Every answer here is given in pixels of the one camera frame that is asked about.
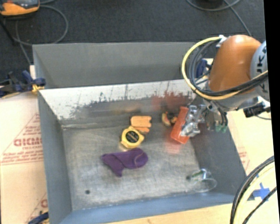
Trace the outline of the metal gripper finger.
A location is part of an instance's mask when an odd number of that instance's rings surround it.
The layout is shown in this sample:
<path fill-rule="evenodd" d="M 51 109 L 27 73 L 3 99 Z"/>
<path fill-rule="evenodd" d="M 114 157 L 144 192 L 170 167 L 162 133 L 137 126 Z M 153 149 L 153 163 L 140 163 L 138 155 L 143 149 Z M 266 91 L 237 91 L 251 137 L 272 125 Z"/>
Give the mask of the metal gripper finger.
<path fill-rule="evenodd" d="M 198 129 L 198 127 L 184 127 L 181 130 L 181 136 L 183 137 L 194 137 L 198 134 L 200 134 L 200 130 Z"/>
<path fill-rule="evenodd" d="M 198 118 L 195 116 L 188 117 L 185 122 L 185 127 L 195 128 L 198 126 Z"/>

